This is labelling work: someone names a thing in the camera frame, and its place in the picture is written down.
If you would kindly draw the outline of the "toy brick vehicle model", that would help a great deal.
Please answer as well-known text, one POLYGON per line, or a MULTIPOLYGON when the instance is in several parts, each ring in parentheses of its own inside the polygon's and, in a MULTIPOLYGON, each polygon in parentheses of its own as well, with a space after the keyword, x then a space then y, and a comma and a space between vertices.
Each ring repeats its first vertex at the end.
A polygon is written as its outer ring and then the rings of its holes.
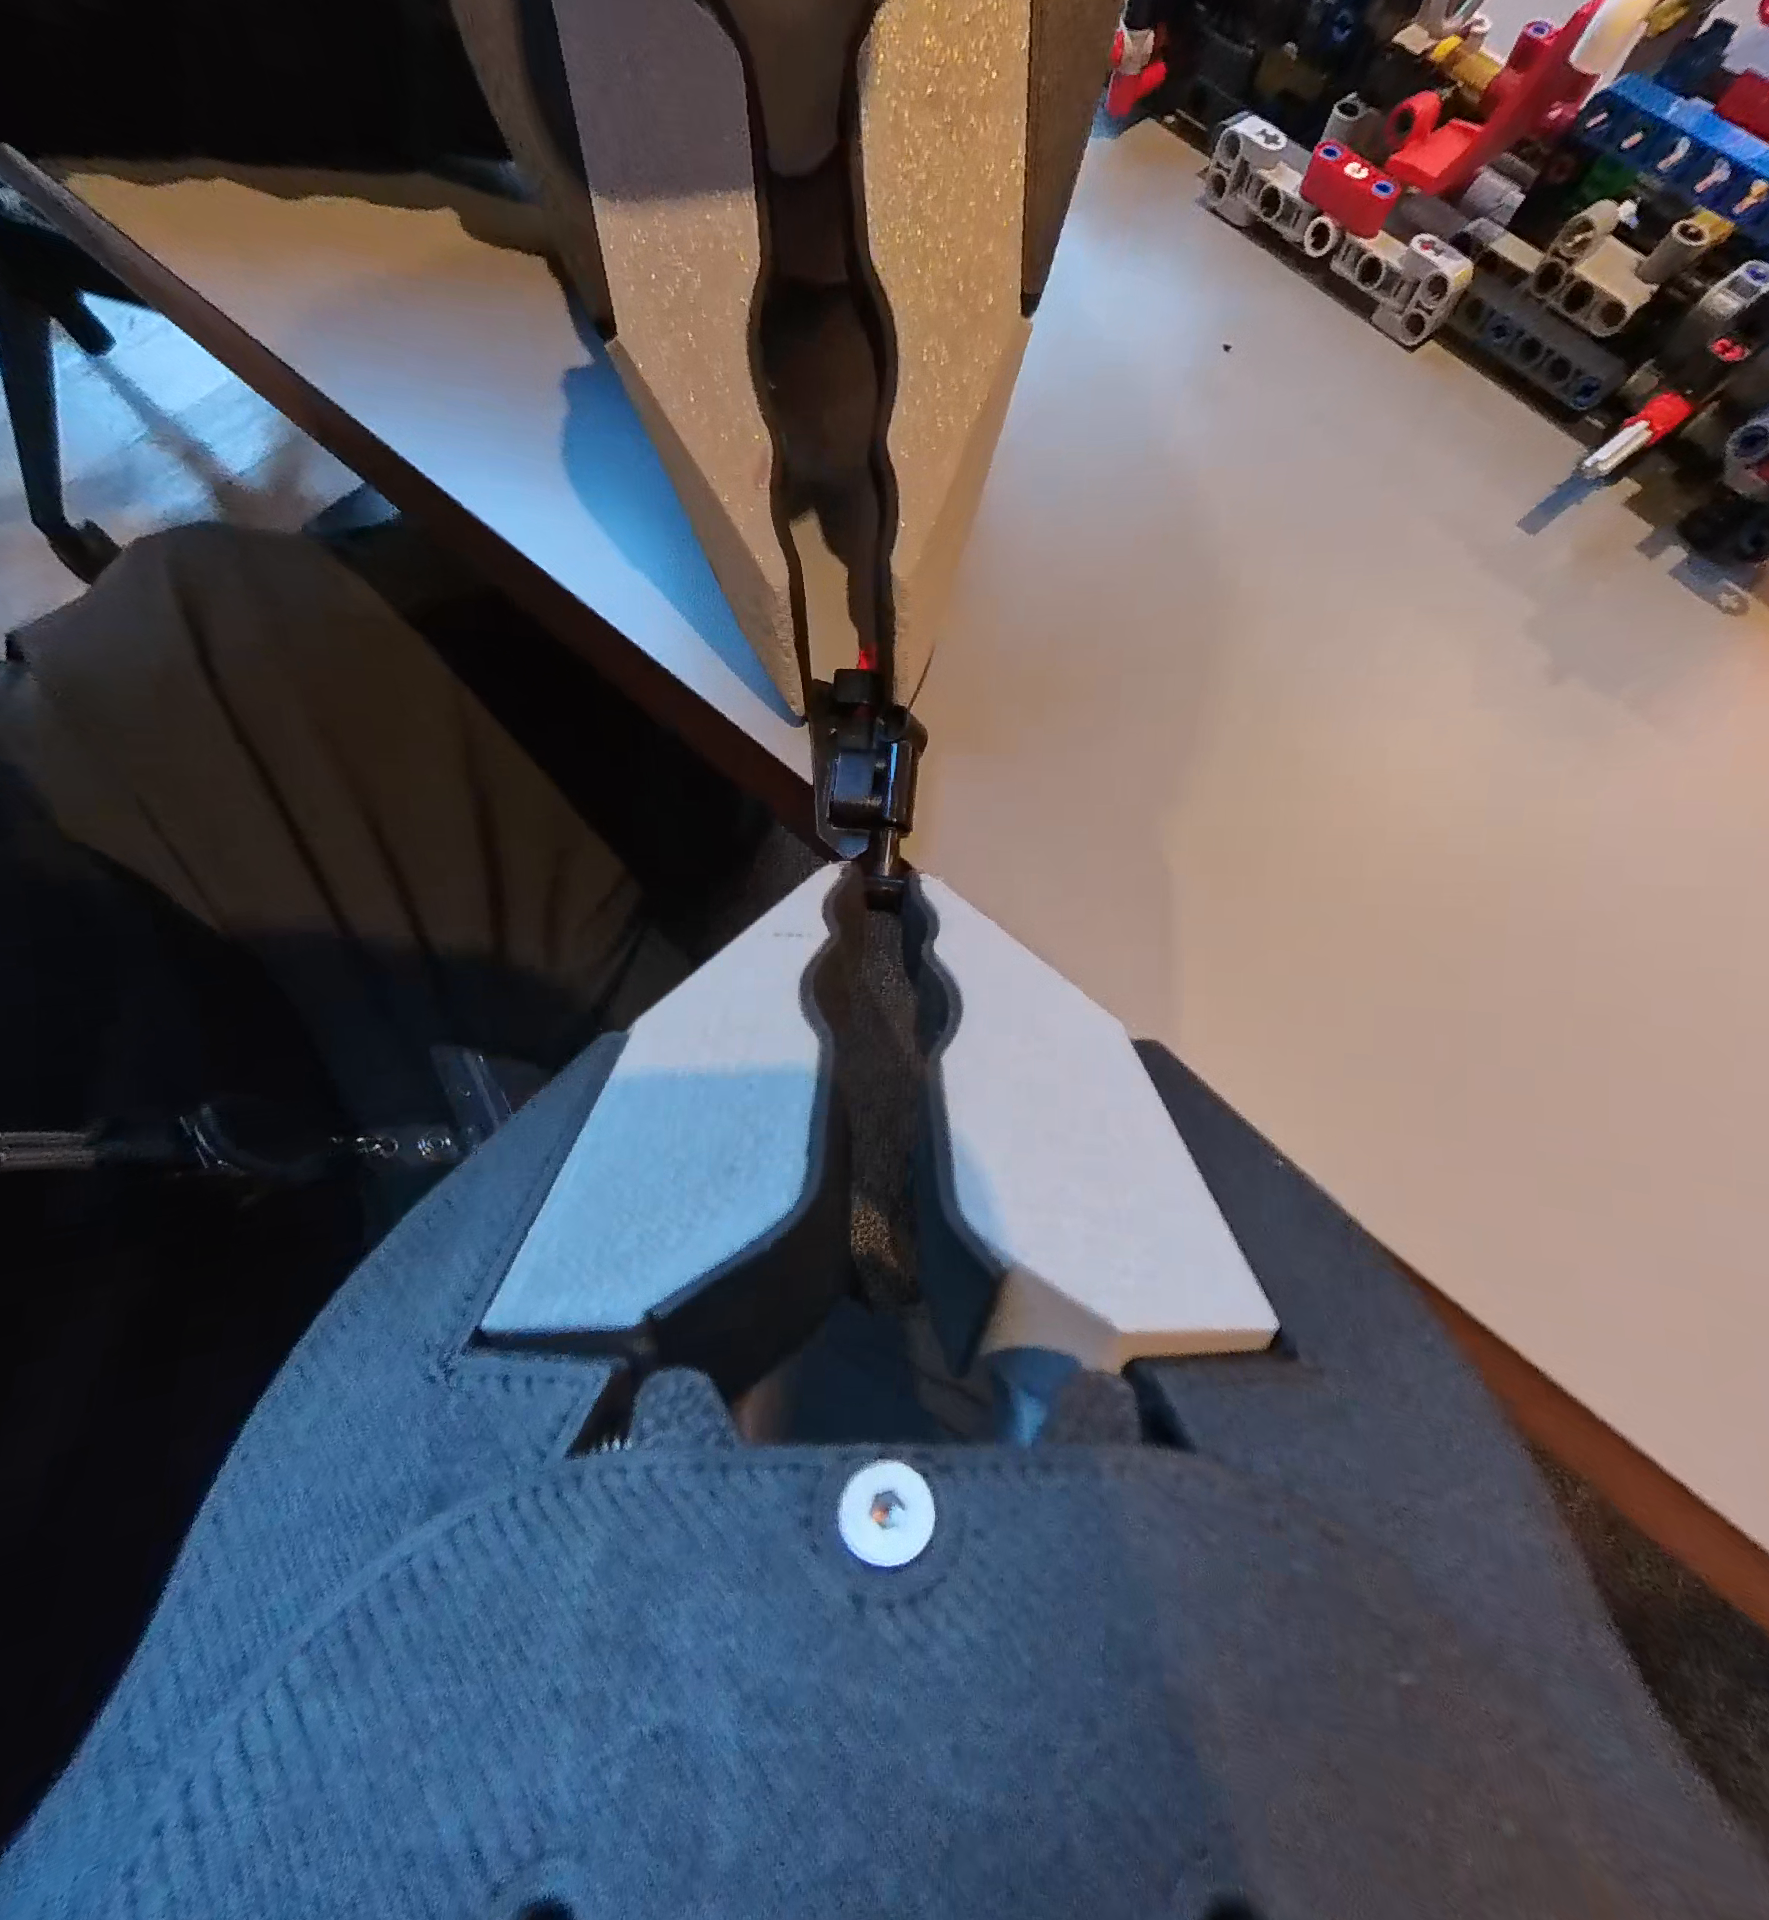
POLYGON ((1769 610, 1769 5, 1131 3, 1105 125, 1414 353, 1575 444, 1678 570, 1769 610))

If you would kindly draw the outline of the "black office chair base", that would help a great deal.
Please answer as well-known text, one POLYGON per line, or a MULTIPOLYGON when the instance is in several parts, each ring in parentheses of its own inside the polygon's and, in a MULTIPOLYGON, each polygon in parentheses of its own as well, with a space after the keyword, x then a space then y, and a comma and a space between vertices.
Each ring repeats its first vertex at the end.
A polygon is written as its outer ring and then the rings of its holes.
POLYGON ((137 296, 0 180, 0 383, 33 525, 55 556, 92 582, 118 555, 93 522, 70 520, 61 494, 53 337, 105 356, 113 334, 87 298, 137 296))

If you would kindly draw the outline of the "person's black clothing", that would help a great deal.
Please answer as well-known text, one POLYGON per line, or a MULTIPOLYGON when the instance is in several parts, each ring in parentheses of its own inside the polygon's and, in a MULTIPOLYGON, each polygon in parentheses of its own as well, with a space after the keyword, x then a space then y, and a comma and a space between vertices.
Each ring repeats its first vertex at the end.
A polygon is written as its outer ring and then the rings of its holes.
MULTIPOLYGON (((246 947, 55 826, 0 755, 0 1131, 431 1116, 358 1099, 246 947)), ((0 1174, 0 1853, 128 1663, 240 1421, 367 1245, 345 1172, 0 1174)))

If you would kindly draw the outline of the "black toy assembly red pin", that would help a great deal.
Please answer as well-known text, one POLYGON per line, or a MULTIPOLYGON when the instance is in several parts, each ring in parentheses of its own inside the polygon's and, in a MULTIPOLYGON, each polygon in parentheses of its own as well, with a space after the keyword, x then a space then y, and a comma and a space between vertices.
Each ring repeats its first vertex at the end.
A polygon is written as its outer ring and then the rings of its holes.
POLYGON ((811 685, 808 721, 817 838, 863 872, 877 840, 903 849, 913 830, 925 730, 870 652, 811 685))

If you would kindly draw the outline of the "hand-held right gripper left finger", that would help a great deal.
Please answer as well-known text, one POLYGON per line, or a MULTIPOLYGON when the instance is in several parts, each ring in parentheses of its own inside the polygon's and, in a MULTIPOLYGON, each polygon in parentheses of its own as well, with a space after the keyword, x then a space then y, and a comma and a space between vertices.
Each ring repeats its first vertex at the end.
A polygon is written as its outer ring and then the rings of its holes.
POLYGON ((854 868, 822 868, 618 1048, 480 1321, 485 1346, 768 1378, 851 1283, 839 1026, 854 868))

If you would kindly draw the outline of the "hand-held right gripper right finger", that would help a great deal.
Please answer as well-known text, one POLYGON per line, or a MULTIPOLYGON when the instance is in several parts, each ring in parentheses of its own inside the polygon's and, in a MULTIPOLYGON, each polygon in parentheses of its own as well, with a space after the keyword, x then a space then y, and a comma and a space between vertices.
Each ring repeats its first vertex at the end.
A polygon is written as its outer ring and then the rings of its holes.
POLYGON ((919 1293, 996 1437, 1039 1442, 1085 1378, 1265 1351, 1278 1310, 1125 1026, 932 876, 903 938, 919 1293))

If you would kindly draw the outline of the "light grey desk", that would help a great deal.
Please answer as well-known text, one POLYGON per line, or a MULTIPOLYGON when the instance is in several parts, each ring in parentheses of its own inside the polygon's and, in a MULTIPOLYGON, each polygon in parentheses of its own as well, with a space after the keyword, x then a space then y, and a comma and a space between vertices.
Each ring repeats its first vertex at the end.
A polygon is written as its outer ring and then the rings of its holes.
POLYGON ((915 859, 1442 1297, 1769 1631, 1769 572, 1098 142, 919 694, 915 859))

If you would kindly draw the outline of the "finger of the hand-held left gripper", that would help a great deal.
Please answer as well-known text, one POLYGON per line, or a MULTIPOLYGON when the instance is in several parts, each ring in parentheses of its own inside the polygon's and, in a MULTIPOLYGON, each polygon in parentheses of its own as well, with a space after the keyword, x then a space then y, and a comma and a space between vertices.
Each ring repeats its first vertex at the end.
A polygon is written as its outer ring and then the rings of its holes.
POLYGON ((779 180, 831 148, 816 5, 556 5, 614 356, 795 723, 811 674, 798 429, 771 366, 779 180))
POLYGON ((886 3, 859 54, 866 247, 893 329, 897 702, 912 706, 1009 410, 1031 26, 1021 3, 886 3))

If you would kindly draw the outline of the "grey fabric bag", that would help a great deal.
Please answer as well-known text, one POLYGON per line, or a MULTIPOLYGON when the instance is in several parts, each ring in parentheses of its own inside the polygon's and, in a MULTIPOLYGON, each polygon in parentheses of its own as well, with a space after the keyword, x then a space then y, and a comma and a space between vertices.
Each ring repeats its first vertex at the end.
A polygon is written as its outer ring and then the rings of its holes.
POLYGON ((0 755, 264 963, 358 1099, 441 1044, 560 1067, 690 972, 560 780, 318 540, 134 540, 8 637, 0 755))

